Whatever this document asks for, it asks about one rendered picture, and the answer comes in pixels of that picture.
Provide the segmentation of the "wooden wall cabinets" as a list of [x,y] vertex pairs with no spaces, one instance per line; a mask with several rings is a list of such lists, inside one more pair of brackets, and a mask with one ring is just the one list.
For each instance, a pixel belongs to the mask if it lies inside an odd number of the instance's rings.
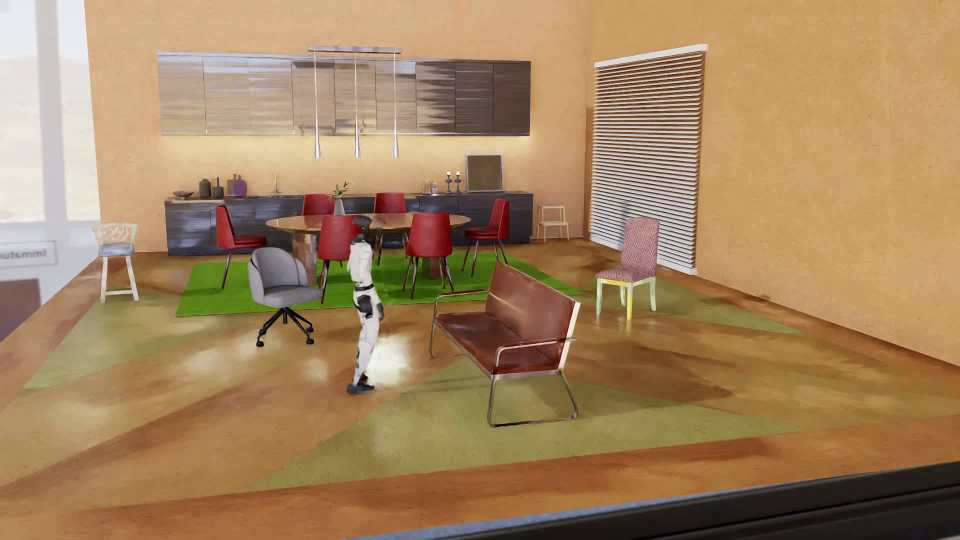
[[[166,136],[315,136],[312,55],[158,52]],[[526,137],[525,60],[358,55],[359,135]],[[317,55],[319,136],[354,135],[350,55]]]

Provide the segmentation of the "framed picture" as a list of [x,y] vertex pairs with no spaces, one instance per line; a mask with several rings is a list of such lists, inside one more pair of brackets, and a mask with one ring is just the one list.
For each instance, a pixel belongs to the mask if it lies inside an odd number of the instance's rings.
[[471,153],[465,157],[467,191],[503,191],[502,174],[502,154],[500,153]]

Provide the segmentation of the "pink patterned chair yellow legs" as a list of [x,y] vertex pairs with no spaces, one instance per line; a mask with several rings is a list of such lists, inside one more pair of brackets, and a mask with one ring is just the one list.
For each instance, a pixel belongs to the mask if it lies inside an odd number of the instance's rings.
[[632,319],[633,290],[648,284],[650,307],[657,310],[656,269],[660,222],[649,217],[630,218],[626,221],[620,265],[596,274],[597,316],[602,311],[603,285],[620,288],[621,305],[627,308],[627,319]]

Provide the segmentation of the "white wicker-back stool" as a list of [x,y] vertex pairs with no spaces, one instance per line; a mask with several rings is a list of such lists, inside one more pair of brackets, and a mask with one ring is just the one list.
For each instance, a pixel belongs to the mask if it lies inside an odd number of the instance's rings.
[[[101,223],[94,225],[91,230],[98,247],[98,257],[102,260],[100,302],[103,304],[107,296],[131,294],[134,300],[139,300],[138,285],[135,277],[131,256],[135,254],[135,241],[138,226],[130,223]],[[107,289],[109,258],[124,257],[129,281],[129,289]]]

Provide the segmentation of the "oval wooden dining table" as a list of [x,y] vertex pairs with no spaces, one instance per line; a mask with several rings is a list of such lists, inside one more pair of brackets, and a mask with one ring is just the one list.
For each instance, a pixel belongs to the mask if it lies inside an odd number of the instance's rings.
[[[409,233],[413,216],[418,214],[418,212],[404,212],[366,213],[365,215],[372,219],[370,232],[375,235],[379,230],[384,232]],[[342,216],[331,214],[290,216],[270,219],[266,222],[266,225],[274,229],[289,232],[293,235],[292,253],[296,259],[304,264],[307,273],[307,284],[316,285],[319,276],[317,269],[317,246],[315,245],[316,242],[311,238],[321,237],[323,235],[321,233],[322,227],[328,222],[333,223],[336,220],[340,220],[346,223],[348,218],[353,219],[357,216],[358,214],[345,214]]]

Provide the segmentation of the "grey swivel office chair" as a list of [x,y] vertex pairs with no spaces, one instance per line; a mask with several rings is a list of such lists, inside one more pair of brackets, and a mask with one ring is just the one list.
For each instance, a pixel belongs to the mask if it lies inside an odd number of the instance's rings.
[[292,318],[294,324],[306,335],[306,343],[312,345],[310,334],[314,328],[309,320],[292,308],[323,296],[321,289],[306,284],[305,265],[280,248],[263,247],[251,254],[247,264],[248,283],[252,300],[257,304],[277,308],[270,319],[258,331],[256,346],[263,347],[261,338],[278,319],[283,324]]

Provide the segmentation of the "brown leather metal-frame bench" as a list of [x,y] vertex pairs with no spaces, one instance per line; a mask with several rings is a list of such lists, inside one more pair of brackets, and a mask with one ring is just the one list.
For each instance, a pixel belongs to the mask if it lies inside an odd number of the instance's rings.
[[481,311],[439,313],[442,299],[479,294],[480,290],[447,291],[434,302],[429,354],[436,332],[441,331],[489,379],[486,423],[492,428],[530,425],[532,421],[495,423],[498,382],[559,376],[572,404],[569,420],[579,416],[579,406],[565,374],[570,345],[581,303],[569,295],[523,273],[495,264],[486,302]]

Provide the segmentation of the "white humanoid robot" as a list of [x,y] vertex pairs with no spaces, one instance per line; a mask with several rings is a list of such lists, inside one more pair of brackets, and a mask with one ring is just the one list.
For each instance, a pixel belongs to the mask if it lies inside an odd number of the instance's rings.
[[352,382],[346,387],[346,392],[361,394],[375,389],[375,386],[369,383],[366,370],[377,346],[380,323],[384,319],[384,308],[372,276],[374,250],[366,241],[373,219],[366,215],[359,215],[352,219],[352,223],[361,231],[350,244],[347,267],[354,285],[353,305],[362,328],[358,337],[354,376]]

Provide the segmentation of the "dark wooden sideboard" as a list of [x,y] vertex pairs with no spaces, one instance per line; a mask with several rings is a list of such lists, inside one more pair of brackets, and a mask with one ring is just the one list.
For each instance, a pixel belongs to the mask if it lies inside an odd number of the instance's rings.
[[[510,229],[506,244],[529,243],[534,235],[534,196],[529,192],[466,192],[461,194],[405,194],[409,212],[449,213],[468,217],[467,227],[488,225],[494,202],[509,201]],[[302,194],[256,195],[224,200],[164,202],[166,244],[169,255],[224,255],[217,244],[215,208],[225,204],[234,232],[263,236],[272,247],[291,250],[290,232],[267,226],[267,221],[303,213]]]

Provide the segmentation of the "triple pendant ceiling lamp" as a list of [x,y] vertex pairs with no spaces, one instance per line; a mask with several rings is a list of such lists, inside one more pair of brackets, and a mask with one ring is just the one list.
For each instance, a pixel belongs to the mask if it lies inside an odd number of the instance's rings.
[[402,47],[391,46],[364,46],[364,45],[310,45],[307,51],[312,54],[312,65],[314,73],[314,113],[315,113],[315,141],[314,141],[314,159],[319,160],[322,157],[320,145],[320,124],[319,124],[319,78],[317,70],[317,54],[349,54],[351,55],[353,67],[353,104],[354,104],[354,158],[361,158],[361,145],[359,142],[359,80],[358,80],[358,62],[357,55],[390,55],[392,68],[392,83],[397,83],[397,56],[403,53]]

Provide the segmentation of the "white slatted window blind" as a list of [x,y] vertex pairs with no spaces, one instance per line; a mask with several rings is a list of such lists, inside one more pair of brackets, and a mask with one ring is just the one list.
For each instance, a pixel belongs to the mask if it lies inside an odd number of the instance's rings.
[[588,237],[622,249],[659,223],[657,263],[695,275],[705,43],[594,63]]

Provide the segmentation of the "small white wooden stool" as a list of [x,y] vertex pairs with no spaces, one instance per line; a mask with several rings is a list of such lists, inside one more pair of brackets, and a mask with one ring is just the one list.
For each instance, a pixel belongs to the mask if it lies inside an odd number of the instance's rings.
[[536,231],[544,243],[548,240],[548,231],[551,228],[560,228],[562,237],[570,240],[570,221],[564,204],[540,204],[537,207]]

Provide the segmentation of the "green rug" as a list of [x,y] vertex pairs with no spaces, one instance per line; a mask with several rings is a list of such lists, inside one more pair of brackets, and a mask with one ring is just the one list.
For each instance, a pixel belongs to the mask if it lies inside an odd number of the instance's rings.
[[[385,306],[432,304],[441,294],[438,278],[430,277],[421,269],[417,273],[414,296],[402,289],[406,257],[384,255],[381,264],[372,271],[378,295]],[[485,290],[489,287],[496,266],[490,252],[479,255],[474,275],[450,263],[454,287],[461,290]],[[256,303],[251,295],[246,261],[232,262],[225,286],[222,286],[223,263],[198,263],[194,266],[178,305],[177,316],[197,316],[233,313],[273,313],[274,307]],[[343,309],[353,302],[354,285],[346,266],[331,265],[324,300],[311,300],[294,305],[294,310]]]

